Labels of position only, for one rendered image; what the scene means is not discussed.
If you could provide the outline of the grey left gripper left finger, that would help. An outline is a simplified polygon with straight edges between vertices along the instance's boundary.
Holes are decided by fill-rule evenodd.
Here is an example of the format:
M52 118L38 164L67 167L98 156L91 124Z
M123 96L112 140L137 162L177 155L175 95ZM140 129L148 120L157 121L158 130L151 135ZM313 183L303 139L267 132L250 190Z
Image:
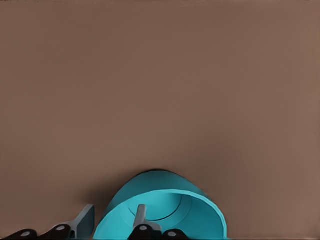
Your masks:
M95 206L86 205L78 216L70 221L54 225L43 234L25 228L0 240L88 240L95 229Z

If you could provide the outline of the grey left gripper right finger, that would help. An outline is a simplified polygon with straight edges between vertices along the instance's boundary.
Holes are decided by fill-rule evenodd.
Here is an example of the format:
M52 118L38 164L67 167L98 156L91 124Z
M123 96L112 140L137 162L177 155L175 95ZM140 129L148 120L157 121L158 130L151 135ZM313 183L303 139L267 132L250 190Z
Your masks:
M147 207L140 204L133 223L133 231L128 240L190 240L180 229L162 231L160 224L146 219Z

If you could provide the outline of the teal cup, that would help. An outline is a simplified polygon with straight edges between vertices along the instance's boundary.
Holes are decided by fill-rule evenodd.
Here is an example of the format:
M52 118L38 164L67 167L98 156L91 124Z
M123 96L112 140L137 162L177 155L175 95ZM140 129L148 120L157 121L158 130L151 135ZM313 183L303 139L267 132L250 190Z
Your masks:
M93 235L95 240L126 240L138 207L162 231L182 230L190 239L226 240L227 223L218 206L191 181L165 170L150 170L130 179L115 194Z

